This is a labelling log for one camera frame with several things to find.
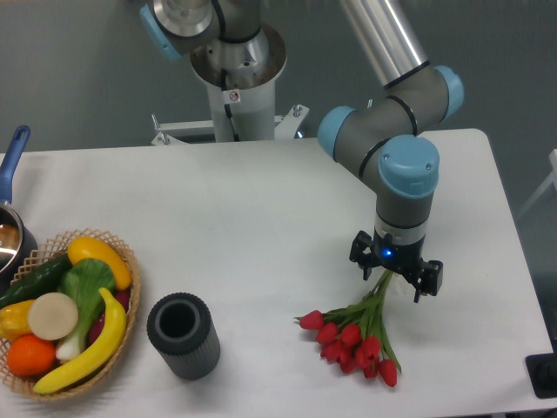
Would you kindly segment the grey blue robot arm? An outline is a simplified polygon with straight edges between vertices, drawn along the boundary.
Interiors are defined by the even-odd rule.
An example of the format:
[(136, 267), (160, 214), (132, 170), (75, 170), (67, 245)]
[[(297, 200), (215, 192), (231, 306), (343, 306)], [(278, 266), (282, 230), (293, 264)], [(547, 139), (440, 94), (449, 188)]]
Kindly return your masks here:
[[(364, 111), (340, 106), (318, 129), (322, 149), (376, 195), (372, 233), (359, 233), (350, 259), (369, 276), (382, 266), (417, 296), (436, 295), (443, 265), (423, 260), (440, 155), (423, 132), (453, 115), (464, 88), (432, 66), (395, 1), (344, 1), (352, 30), (386, 95)], [(188, 57), (205, 83), (215, 139), (275, 139), (274, 83), (285, 68), (282, 37), (261, 18), (258, 1), (148, 1), (145, 30), (170, 60)]]

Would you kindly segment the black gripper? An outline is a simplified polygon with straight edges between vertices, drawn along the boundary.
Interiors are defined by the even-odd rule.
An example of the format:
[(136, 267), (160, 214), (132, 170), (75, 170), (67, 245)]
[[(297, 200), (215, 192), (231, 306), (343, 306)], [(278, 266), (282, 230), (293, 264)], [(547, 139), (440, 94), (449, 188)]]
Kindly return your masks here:
[(352, 242), (349, 260), (362, 269), (362, 279), (368, 280), (374, 267), (382, 266), (405, 278), (414, 286), (413, 302), (418, 303), (430, 291), (439, 291), (443, 280), (443, 263), (439, 260), (424, 261), (421, 257), (425, 239), (412, 244), (399, 245), (388, 233), (380, 237), (359, 231)]

